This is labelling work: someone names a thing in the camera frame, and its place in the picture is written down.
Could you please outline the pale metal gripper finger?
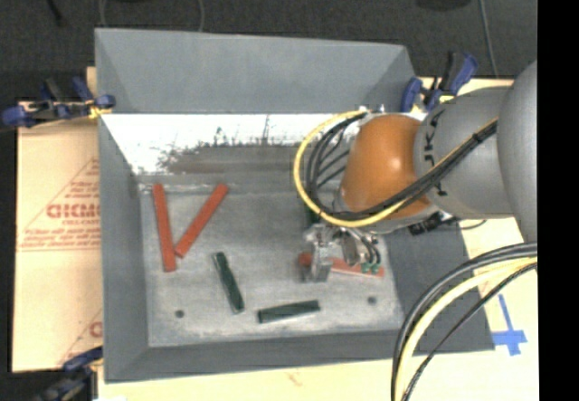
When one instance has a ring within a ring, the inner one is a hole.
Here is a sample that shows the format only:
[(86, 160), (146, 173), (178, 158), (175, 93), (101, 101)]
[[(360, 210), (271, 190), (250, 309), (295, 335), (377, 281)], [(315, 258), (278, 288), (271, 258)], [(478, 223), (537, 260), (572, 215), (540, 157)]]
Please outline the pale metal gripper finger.
[(299, 254), (299, 269), (304, 282), (316, 280), (315, 257), (312, 252), (304, 251)]
[(318, 245), (316, 249), (316, 280), (326, 281), (332, 266), (331, 250), (324, 244)]

